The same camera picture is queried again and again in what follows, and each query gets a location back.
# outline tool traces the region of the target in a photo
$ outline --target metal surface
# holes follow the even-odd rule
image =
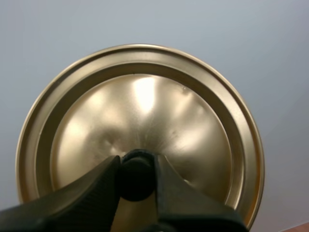
[[[165,155],[188,184],[252,225],[264,159],[250,112],[209,65],[155,45],[96,52],[43,91],[16,152],[20,200],[61,188],[108,156],[135,148]],[[139,203],[121,200],[113,229],[155,220],[154,204],[153,196]]]

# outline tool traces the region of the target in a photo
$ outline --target gray wall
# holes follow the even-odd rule
[[[309,220],[309,1],[1,0],[0,209],[18,204],[23,121],[62,69],[105,47],[172,46],[240,92],[261,132],[266,182],[253,232]]]

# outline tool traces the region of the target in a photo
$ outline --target shiny gold surface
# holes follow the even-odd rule
[[[154,45],[99,51],[68,67],[44,90],[16,152],[20,199],[43,196],[109,155],[135,148],[165,155],[188,184],[234,207],[251,226],[264,160],[248,109],[216,70]],[[154,220],[153,196],[140,203],[122,199],[112,230]]]

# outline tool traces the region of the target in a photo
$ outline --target wooden surface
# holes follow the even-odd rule
[[[296,226],[283,232],[309,232],[309,223]]]

